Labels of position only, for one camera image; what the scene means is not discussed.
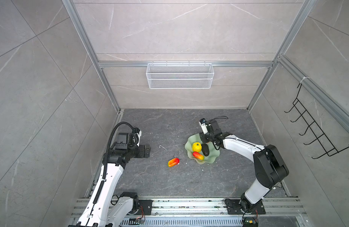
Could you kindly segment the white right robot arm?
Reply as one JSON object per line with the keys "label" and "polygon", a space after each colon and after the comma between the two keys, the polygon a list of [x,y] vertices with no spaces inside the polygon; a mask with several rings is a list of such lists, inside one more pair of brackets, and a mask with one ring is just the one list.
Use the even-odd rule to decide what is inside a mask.
{"label": "white right robot arm", "polygon": [[207,121],[203,118],[199,125],[203,143],[210,142],[215,148],[234,151],[253,162],[256,179],[241,195],[240,206],[243,212],[252,212],[264,196],[289,175],[289,169],[275,146],[257,145],[229,132],[222,132],[215,119]]}

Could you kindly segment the orange yellow fake mango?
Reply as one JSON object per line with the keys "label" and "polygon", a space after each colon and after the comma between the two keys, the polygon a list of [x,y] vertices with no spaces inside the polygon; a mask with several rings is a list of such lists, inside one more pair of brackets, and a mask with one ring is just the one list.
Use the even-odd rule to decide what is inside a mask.
{"label": "orange yellow fake mango", "polygon": [[173,159],[168,161],[168,167],[174,167],[174,166],[178,165],[179,163],[180,163],[179,158],[173,158]]}

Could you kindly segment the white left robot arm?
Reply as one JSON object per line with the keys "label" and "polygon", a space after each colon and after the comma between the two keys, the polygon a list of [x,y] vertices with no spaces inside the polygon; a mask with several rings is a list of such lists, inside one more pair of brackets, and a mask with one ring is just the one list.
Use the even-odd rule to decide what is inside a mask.
{"label": "white left robot arm", "polygon": [[119,227],[127,215],[134,224],[143,224],[145,217],[152,212],[152,200],[140,200],[137,193],[124,192],[117,202],[112,202],[116,185],[124,171],[125,164],[131,158],[148,158],[149,145],[139,145],[128,150],[124,159],[117,157],[105,159],[100,176],[90,201],[73,227]]}

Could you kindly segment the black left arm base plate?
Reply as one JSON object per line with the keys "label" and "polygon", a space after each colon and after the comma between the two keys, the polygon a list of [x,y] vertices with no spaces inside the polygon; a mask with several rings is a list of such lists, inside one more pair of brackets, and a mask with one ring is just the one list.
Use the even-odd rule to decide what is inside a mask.
{"label": "black left arm base plate", "polygon": [[152,212],[153,200],[134,200],[133,208],[128,215],[144,216],[150,215]]}

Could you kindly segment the red yellow fake mango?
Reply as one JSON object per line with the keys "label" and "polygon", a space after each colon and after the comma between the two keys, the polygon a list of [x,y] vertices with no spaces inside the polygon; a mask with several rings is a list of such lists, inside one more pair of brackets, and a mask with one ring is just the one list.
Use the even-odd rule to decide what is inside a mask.
{"label": "red yellow fake mango", "polygon": [[192,155],[198,160],[204,160],[204,156],[199,152],[194,151]]}

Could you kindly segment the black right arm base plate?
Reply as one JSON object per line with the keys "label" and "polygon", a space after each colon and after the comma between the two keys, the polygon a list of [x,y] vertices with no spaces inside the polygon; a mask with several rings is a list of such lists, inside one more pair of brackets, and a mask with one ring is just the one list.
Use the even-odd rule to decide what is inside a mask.
{"label": "black right arm base plate", "polygon": [[262,200],[256,204],[251,204],[246,199],[225,199],[225,206],[229,215],[240,215],[240,214],[266,214]]}

